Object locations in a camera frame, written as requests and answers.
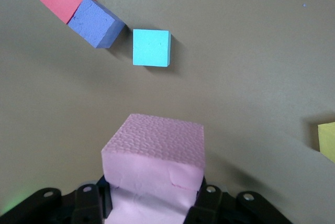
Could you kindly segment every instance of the gray surface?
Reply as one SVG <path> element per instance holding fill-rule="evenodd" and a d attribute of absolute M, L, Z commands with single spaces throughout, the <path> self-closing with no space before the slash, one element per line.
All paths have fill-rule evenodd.
<path fill-rule="evenodd" d="M 93 49 L 38 0 L 0 0 L 0 211 L 102 174 L 130 113 L 205 125 L 206 176 L 293 223 L 334 223 L 335 0 L 99 0 L 129 26 Z M 132 65 L 134 28 L 169 30 L 171 66 Z"/>

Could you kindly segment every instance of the blue cube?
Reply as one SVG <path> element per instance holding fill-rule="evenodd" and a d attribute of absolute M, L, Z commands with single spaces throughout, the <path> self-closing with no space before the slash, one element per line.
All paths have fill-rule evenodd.
<path fill-rule="evenodd" d="M 94 48 L 109 48 L 125 23 L 102 4 L 83 0 L 68 25 Z"/>
<path fill-rule="evenodd" d="M 171 33 L 167 30 L 134 29 L 133 65 L 168 67 Z"/>

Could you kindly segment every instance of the cyan cube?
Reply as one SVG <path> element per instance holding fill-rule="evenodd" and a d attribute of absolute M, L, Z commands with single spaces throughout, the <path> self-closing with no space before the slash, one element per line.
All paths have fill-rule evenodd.
<path fill-rule="evenodd" d="M 97 1 L 83 0 L 68 25 L 94 48 L 110 48 L 125 23 Z"/>
<path fill-rule="evenodd" d="M 171 33 L 167 30 L 133 30 L 133 65 L 168 67 Z"/>

